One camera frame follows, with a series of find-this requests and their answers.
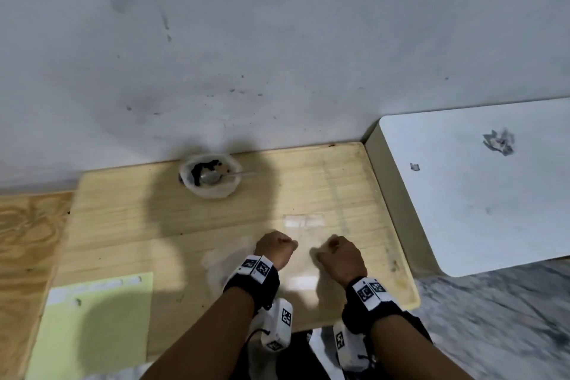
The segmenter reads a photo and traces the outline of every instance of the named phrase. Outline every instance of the white wall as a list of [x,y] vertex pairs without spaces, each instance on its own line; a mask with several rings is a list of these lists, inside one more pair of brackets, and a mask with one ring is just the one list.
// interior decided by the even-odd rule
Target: white wall
[[569,37],[570,0],[0,0],[0,186],[567,96]]

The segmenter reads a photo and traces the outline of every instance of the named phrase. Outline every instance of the dark food residue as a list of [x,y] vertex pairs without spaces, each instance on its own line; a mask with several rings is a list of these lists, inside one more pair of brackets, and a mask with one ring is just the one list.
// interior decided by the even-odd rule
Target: dark food residue
[[207,168],[210,171],[214,171],[216,166],[220,165],[222,165],[222,163],[217,159],[214,159],[210,162],[201,162],[199,164],[196,164],[194,168],[192,168],[192,170],[190,171],[190,174],[194,178],[194,186],[200,186],[200,175],[202,174],[203,168]]

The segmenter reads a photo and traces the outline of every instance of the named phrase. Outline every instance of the forearm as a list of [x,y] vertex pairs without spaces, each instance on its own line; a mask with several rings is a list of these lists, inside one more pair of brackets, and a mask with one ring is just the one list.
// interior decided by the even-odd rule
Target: forearm
[[395,380],[473,380],[401,316],[372,326],[376,357]]
[[141,380],[227,379],[235,368],[254,312],[253,298],[228,289],[151,365]]

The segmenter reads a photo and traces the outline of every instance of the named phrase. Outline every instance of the gray marble surface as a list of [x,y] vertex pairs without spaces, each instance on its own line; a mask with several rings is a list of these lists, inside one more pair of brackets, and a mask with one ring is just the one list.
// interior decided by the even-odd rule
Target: gray marble surface
[[417,281],[434,343],[477,380],[570,378],[570,260]]

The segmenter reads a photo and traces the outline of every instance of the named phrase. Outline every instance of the small white bowl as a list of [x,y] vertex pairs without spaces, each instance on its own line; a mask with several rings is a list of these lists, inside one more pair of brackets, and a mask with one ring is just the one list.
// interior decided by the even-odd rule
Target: small white bowl
[[192,176],[191,173],[194,166],[196,164],[210,162],[215,159],[225,164],[230,169],[230,173],[238,173],[243,170],[239,162],[226,153],[204,153],[202,155],[192,155],[183,160],[180,164],[179,173],[182,183],[184,183],[186,188],[203,199],[223,199],[233,193],[238,187],[239,182],[242,181],[242,175],[238,174],[235,176],[227,175],[215,185],[206,185],[205,183],[201,183],[200,186],[194,185],[194,176]]

